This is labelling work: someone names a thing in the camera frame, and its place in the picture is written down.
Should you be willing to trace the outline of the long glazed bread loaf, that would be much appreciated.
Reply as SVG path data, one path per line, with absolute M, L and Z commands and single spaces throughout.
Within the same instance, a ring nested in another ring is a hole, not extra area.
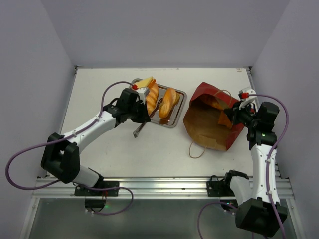
M 149 115 L 153 112 L 153 110 L 155 109 L 157 105 L 158 96 L 159 96 L 159 87 L 157 83 L 154 83 L 149 88 L 149 93 L 146 96 L 147 110 Z

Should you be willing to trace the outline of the fake sandwich wedge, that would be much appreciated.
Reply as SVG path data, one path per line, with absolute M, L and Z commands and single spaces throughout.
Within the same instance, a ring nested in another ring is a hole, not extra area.
M 155 78 L 151 76 L 151 77 L 136 81 L 135 85 L 137 85 L 138 88 L 144 88 L 144 87 L 151 88 L 155 82 L 156 82 Z

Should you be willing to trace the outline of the red paper bag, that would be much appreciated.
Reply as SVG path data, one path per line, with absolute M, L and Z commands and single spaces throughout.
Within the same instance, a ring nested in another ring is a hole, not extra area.
M 228 90 L 221 90 L 202 82 L 194 91 L 187 112 L 183 118 L 185 129 L 192 140 L 207 149 L 227 151 L 243 130 L 243 124 L 232 125 L 231 129 L 218 125 L 220 110 L 211 106 L 215 97 L 223 109 L 231 108 L 237 102 Z

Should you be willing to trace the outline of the golden baguette roll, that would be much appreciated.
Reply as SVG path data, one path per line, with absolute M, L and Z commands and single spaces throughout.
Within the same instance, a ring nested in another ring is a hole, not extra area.
M 159 108 L 159 117 L 161 119 L 166 118 L 172 107 L 175 104 L 175 101 L 177 99 L 177 92 L 174 88 L 168 88 L 165 92 L 164 97 L 162 98 L 162 104 Z

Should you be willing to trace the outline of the brown seeded bread slice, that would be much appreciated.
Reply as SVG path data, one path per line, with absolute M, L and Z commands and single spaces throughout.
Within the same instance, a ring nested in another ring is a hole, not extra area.
M 176 105 L 179 102 L 179 99 L 180 99 L 180 94 L 176 93 L 173 105 Z

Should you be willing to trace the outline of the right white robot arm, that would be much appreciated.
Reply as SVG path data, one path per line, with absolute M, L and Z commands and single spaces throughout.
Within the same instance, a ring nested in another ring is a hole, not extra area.
M 222 190 L 235 195 L 238 207 L 236 227 L 265 237 L 273 237 L 288 216 L 281 206 L 276 187 L 275 158 L 277 136 L 273 132 L 279 107 L 263 102 L 258 110 L 253 103 L 236 102 L 225 110 L 233 125 L 248 129 L 247 140 L 253 161 L 253 182 L 245 173 L 230 170 L 225 174 Z

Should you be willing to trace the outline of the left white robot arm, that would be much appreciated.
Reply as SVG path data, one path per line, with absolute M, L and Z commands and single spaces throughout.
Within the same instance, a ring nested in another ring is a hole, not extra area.
M 102 176 L 80 164 L 81 152 L 102 134 L 115 129 L 126 120 L 147 123 L 147 87 L 125 88 L 118 98 L 102 105 L 101 111 L 91 120 L 64 135 L 57 133 L 48 138 L 41 161 L 41 167 L 63 183 L 84 185 L 90 194 L 102 193 Z

